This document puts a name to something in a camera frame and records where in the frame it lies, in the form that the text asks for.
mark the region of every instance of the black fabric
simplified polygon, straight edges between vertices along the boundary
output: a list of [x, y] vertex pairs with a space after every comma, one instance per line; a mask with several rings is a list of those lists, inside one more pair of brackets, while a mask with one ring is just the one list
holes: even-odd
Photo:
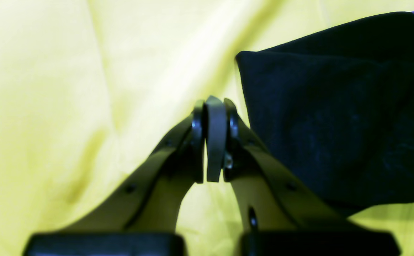
[[236, 56], [251, 129], [344, 216], [414, 202], [414, 14]]

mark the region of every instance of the metal arm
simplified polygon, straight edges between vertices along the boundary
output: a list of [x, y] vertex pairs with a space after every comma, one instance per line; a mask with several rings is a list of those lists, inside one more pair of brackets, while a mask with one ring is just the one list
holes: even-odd
[[231, 182], [243, 219], [239, 255], [397, 256], [388, 233], [340, 217], [270, 154], [240, 119], [232, 101], [197, 101], [111, 196], [58, 232], [34, 235], [26, 256], [180, 256], [174, 234], [183, 197], [203, 182]]

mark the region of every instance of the yellow backdrop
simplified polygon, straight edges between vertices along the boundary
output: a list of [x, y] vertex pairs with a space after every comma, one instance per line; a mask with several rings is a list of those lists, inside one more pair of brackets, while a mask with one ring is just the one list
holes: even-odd
[[[234, 56], [414, 0], [0, 0], [0, 256], [98, 205], [186, 117], [228, 97], [248, 123]], [[414, 204], [352, 220], [414, 255]], [[194, 185], [178, 233], [227, 256], [241, 232], [225, 183]]]

